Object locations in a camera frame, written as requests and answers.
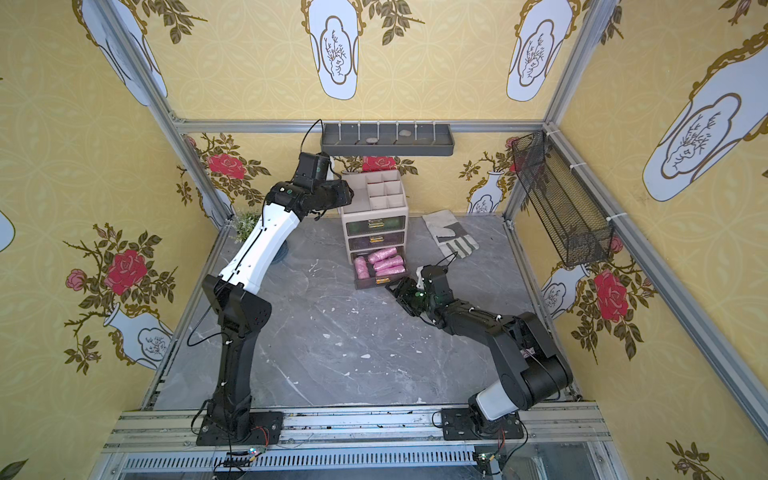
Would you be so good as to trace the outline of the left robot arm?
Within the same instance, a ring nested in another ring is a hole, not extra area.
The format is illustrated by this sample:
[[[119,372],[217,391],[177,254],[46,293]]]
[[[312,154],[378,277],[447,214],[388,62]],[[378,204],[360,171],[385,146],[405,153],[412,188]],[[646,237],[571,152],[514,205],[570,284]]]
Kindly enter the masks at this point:
[[[263,211],[240,250],[216,276],[202,282],[203,292],[222,337],[219,376],[206,403],[204,425],[243,441],[252,431],[250,374],[258,336],[268,322],[271,304],[258,296],[279,249],[301,220],[352,203],[354,193],[341,179],[279,182],[268,192]]]

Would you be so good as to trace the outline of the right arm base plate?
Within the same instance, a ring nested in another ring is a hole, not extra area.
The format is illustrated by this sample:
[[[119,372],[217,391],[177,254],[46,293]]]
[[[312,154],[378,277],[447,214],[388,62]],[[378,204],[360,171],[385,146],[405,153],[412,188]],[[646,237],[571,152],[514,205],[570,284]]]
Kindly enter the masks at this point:
[[[441,409],[439,416],[439,427],[447,441],[518,440],[525,437],[516,413],[487,420],[479,411],[464,407]]]

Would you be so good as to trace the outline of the pink trash bag roll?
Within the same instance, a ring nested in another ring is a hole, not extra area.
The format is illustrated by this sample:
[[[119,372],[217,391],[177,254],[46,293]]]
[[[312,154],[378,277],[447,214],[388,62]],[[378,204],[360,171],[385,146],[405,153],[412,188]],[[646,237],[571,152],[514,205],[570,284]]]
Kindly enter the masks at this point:
[[[401,255],[395,255],[383,260],[380,260],[373,264],[373,268],[376,272],[383,270],[400,267],[404,264],[404,259]]]
[[[370,264],[376,264],[378,262],[381,262],[383,260],[387,260],[389,258],[392,258],[398,254],[398,248],[397,247],[388,247],[383,248],[380,250],[377,250],[373,253],[370,253],[367,256],[367,261]]]
[[[364,256],[355,257],[353,260],[353,266],[355,268],[356,277],[358,280],[365,280],[370,278],[368,263]]]
[[[405,272],[406,272],[406,268],[405,268],[404,265],[397,265],[397,266],[393,266],[393,267],[390,267],[390,268],[385,268],[385,269],[378,270],[376,272],[376,276],[377,277],[386,277],[386,276],[391,276],[391,275],[403,274]]]

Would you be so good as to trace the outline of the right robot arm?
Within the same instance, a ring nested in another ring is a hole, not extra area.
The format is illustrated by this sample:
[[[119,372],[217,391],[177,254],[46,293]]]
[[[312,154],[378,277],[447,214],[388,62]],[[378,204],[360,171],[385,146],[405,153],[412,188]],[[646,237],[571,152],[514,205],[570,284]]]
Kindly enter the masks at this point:
[[[528,410],[572,384],[572,370],[542,320],[532,312],[489,312],[455,297],[446,266],[423,266],[416,278],[387,290],[408,315],[489,350],[498,380],[469,400],[480,423]]]

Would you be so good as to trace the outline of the beige drawer organizer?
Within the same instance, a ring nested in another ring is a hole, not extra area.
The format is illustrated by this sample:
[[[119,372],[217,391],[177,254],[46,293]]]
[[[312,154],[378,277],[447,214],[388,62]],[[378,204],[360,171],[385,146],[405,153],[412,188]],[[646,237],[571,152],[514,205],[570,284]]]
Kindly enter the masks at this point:
[[[354,269],[355,287],[370,289],[393,283],[408,273],[405,260],[408,232],[409,209],[401,175],[396,170],[363,173],[344,173],[354,191],[354,199],[348,206],[339,209],[346,252]],[[406,272],[399,275],[377,277],[373,264],[368,261],[370,278],[358,280],[353,260],[367,256],[377,250],[397,247],[404,259]]]

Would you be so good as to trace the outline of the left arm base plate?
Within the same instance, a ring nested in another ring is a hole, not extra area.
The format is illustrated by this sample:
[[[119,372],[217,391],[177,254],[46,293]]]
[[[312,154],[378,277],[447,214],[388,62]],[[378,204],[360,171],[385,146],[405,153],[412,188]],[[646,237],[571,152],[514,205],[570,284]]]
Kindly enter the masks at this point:
[[[284,421],[281,411],[243,412],[228,420],[203,419],[197,446],[276,445]]]

